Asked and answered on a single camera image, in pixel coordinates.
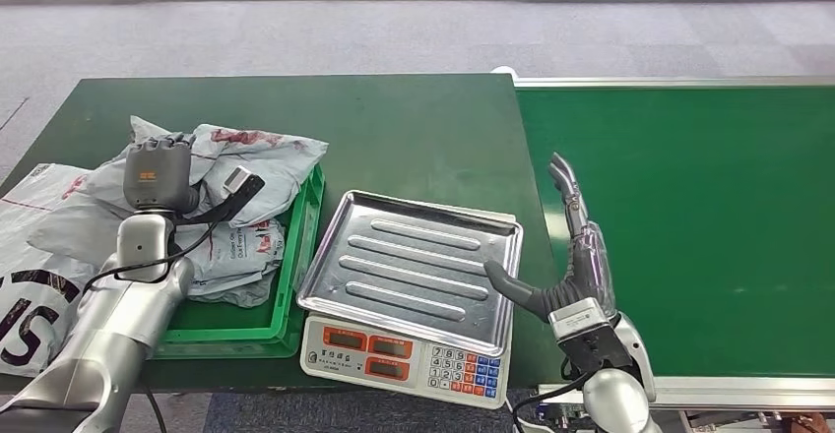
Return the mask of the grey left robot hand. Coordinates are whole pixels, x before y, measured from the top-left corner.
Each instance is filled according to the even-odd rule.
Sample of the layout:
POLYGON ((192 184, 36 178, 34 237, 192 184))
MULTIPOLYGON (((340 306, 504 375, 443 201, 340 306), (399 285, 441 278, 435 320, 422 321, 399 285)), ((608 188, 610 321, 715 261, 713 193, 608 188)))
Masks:
POLYGON ((133 209, 184 215, 197 208, 199 191, 189 182, 194 141, 194 135, 175 133, 128 147, 122 188, 133 209))

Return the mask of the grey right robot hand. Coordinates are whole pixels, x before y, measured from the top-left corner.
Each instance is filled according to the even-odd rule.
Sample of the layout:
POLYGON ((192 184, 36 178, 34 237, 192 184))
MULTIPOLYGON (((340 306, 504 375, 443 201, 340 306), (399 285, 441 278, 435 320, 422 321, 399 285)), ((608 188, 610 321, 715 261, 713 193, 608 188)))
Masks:
POLYGON ((604 316, 611 319, 617 310, 602 230, 589 218, 571 164, 559 153, 553 153, 547 170, 561 195, 569 230, 568 267, 565 275, 553 287, 535 288, 509 276, 499 263, 486 261, 483 263, 486 276, 501 295, 544 322, 548 321, 548 315, 555 310, 586 298, 595 299, 604 316))

